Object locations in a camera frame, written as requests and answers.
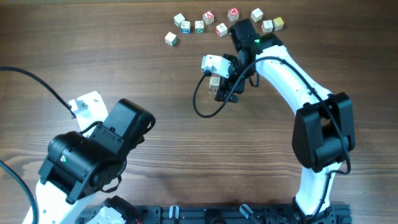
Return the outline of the wooden block with O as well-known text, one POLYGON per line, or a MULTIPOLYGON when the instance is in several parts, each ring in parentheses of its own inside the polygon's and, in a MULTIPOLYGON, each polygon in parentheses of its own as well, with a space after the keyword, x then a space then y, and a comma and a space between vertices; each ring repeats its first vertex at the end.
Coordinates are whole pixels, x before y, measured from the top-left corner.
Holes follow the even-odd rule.
POLYGON ((210 77, 209 91, 217 91, 220 86, 220 77, 210 77))

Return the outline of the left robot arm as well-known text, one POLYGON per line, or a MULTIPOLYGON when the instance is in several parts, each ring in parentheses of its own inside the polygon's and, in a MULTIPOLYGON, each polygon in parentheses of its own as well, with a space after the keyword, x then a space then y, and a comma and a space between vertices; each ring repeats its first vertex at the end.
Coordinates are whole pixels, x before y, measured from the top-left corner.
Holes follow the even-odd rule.
POLYGON ((127 155, 154 125, 152 113, 123 98, 104 120, 54 137, 24 223, 74 223, 105 185, 121 179, 127 155))

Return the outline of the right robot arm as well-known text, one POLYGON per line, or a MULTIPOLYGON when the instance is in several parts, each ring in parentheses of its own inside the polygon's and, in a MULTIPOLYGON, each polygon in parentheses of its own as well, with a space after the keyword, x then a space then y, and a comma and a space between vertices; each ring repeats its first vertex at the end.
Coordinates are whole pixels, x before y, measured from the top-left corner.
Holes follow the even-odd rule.
POLYGON ((249 19, 236 22, 229 34, 238 54, 225 54, 212 67, 221 77, 215 99, 224 105, 237 102, 253 76, 265 78, 279 92, 295 115, 292 148, 302 165, 294 213, 304 223, 326 218, 331 215, 328 197, 334 176, 351 171, 349 152, 355 139, 349 96, 319 85, 275 34, 258 34, 249 19))

